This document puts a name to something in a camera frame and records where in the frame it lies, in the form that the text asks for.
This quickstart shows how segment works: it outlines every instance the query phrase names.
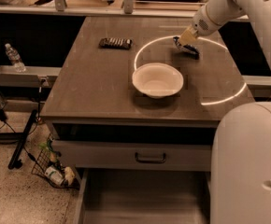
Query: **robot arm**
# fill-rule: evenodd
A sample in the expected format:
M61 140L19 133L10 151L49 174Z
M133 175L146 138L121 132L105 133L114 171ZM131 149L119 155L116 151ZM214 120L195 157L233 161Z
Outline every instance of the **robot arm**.
M184 46L198 36L210 35L226 22L247 15L271 69L271 0L209 0L180 36Z

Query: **black stand leg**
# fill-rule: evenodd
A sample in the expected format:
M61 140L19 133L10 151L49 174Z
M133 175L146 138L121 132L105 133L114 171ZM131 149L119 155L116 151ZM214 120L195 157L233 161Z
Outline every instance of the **black stand leg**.
M24 128L24 131L20 137L20 140L18 141L18 144L16 146L16 149L13 153L12 159L8 165L8 169L13 169L14 167L16 168L20 168L22 166L21 160L18 160L19 156L21 155L21 151L24 147L24 144L26 142L26 138L29 135L29 132L32 128L33 123L36 121L36 110L32 111L32 114L29 118L29 120L27 121L27 124Z

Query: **floor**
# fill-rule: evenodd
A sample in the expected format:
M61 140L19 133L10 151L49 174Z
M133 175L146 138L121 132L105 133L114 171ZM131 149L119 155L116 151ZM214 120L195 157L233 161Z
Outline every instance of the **floor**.
M37 104L8 101L7 123L22 132ZM12 132L5 125L0 132ZM25 148L36 158L50 135L44 124L33 126ZM15 144L0 144L0 224L71 224L78 190L56 189L32 172L35 163L21 152L22 167L8 169ZM87 188L88 224L208 224L208 197L201 173L91 170Z

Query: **drawer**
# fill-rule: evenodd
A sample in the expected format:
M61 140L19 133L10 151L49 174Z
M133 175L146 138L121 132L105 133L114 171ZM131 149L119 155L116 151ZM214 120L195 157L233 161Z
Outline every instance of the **drawer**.
M58 141L65 166L142 170L210 171L211 146Z
M74 224L207 224L203 172L85 170Z

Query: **black handle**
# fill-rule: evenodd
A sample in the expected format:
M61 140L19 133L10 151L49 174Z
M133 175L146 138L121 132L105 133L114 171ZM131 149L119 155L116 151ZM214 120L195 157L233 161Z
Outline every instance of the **black handle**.
M139 157L139 154L136 153L135 154L135 160L137 162L140 162L140 163L152 163L152 164L162 164L164 162L166 162L166 155L165 153L163 154L163 158L161 160L158 160L158 161L150 161L150 160L141 160L140 157Z

